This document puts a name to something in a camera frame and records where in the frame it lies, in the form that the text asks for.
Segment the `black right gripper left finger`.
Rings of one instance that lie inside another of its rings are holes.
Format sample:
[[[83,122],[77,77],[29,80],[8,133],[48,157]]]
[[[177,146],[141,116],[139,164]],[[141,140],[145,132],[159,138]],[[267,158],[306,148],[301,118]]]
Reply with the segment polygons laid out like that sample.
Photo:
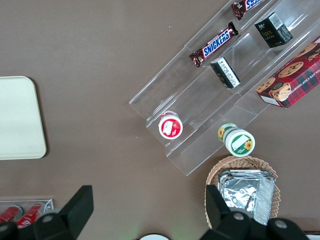
[[[83,185],[58,213],[47,213],[31,225],[0,224],[2,240],[76,240],[94,211],[93,187]]]

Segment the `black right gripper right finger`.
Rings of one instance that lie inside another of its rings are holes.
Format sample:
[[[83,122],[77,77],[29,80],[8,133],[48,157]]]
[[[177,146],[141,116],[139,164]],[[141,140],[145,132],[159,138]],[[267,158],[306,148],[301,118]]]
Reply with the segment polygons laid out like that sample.
[[[240,211],[231,211],[215,185],[205,189],[206,211],[211,229],[203,240],[307,240],[306,233],[291,220],[272,218],[263,225]]]

